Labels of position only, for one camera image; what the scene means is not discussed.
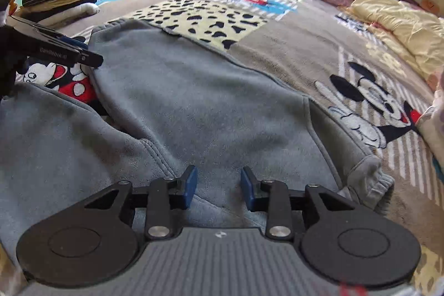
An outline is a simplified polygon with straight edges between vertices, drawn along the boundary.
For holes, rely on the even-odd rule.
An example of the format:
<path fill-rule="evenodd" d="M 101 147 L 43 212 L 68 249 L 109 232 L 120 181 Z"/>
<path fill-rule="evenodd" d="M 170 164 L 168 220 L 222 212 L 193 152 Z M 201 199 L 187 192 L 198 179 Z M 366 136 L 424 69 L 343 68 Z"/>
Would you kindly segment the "grey fleece sweatpants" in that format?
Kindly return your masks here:
<path fill-rule="evenodd" d="M 1 100 L 1 243 L 106 186 L 176 178 L 198 186 L 184 220 L 260 227 L 240 171 L 301 189 L 315 183 L 383 214 L 393 178 L 326 108 L 225 52 L 127 20 L 93 32 L 90 78 L 111 122 L 61 92 L 20 82 Z"/>

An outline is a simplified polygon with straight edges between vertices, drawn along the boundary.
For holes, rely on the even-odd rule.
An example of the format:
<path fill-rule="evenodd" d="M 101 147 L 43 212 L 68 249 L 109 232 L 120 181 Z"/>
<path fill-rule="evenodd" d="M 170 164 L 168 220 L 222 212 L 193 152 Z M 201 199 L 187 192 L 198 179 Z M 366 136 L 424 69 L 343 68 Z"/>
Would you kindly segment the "Mickey Mouse grey bed blanket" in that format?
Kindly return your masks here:
<path fill-rule="evenodd" d="M 416 284 L 435 284 L 443 274 L 443 184 L 414 129 L 432 94 L 402 59 L 318 0 L 117 0 L 61 32 L 90 42 L 99 27 L 127 20 L 225 52 L 326 108 L 393 178 L 388 215 L 422 245 Z"/>

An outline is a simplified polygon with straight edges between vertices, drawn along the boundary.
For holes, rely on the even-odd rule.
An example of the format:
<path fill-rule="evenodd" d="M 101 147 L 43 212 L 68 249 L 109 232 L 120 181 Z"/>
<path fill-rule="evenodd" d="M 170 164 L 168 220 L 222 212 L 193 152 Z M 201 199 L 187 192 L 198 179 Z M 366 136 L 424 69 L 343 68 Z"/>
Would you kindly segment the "cream yellow quilt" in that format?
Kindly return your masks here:
<path fill-rule="evenodd" d="M 392 34 L 399 55 L 425 80 L 443 69 L 442 18 L 398 0 L 354 0 L 348 11 Z"/>

